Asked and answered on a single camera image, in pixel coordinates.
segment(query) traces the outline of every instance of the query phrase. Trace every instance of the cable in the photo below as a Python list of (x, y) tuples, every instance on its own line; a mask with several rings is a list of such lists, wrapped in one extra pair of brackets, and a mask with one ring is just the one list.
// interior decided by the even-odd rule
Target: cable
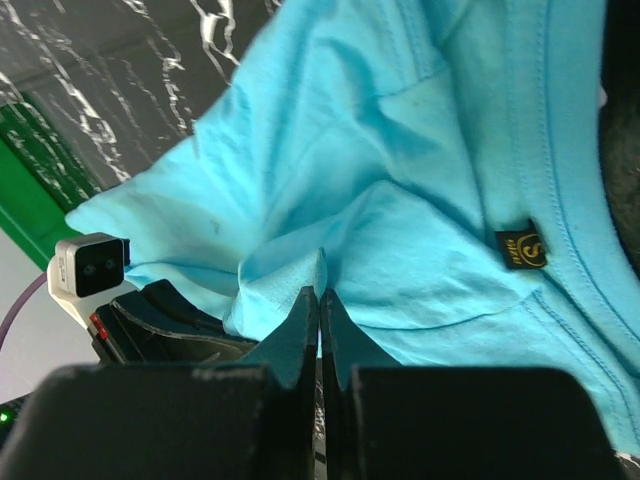
[(45, 283), (47, 283), (47, 272), (44, 272), (36, 278), (31, 285), (29, 285), (22, 295), (18, 297), (13, 306), (7, 312), (7, 315), (2, 320), (2, 324), (0, 324), (0, 351), (2, 351), (2, 346), (4, 345), (4, 340), (7, 338), (7, 334), (9, 333), (9, 329), (13, 324), (13, 321), (22, 310), (22, 307), (29, 301), (29, 299), (33, 296), (34, 293)]

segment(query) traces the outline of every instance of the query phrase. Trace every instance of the size tag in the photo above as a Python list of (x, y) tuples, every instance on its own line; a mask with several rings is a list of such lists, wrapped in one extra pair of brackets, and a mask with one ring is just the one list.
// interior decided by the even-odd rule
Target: size tag
[(547, 257), (534, 223), (522, 232), (496, 232), (498, 246), (507, 268), (512, 270), (542, 268)]

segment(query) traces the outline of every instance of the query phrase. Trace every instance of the black label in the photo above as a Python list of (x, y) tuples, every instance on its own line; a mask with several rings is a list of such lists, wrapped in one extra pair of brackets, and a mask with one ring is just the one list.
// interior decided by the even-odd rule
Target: black label
[(536, 226), (529, 220), (529, 228), (522, 232), (496, 232), (498, 247), (504, 263), (512, 270), (542, 268), (547, 257)]

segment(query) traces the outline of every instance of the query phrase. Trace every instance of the white casing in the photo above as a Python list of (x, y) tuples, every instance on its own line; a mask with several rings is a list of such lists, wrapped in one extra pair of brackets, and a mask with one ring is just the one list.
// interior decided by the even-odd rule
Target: white casing
[(62, 288), (60, 269), (58, 268), (58, 257), (53, 257), (49, 262), (49, 266), (47, 267), (47, 281), (47, 288), (49, 289), (51, 298), (85, 329), (89, 328), (91, 324), (89, 317), (98, 307), (106, 305), (120, 295), (137, 290), (133, 284), (125, 280), (117, 287), (110, 288), (109, 290), (96, 293), (89, 297), (79, 298)]

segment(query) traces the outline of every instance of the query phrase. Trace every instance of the green frame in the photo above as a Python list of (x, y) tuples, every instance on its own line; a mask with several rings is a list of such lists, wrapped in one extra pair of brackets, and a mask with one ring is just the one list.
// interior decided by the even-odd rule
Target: green frame
[(62, 208), (0, 141), (0, 228), (43, 271), (56, 243), (78, 235), (64, 217)]

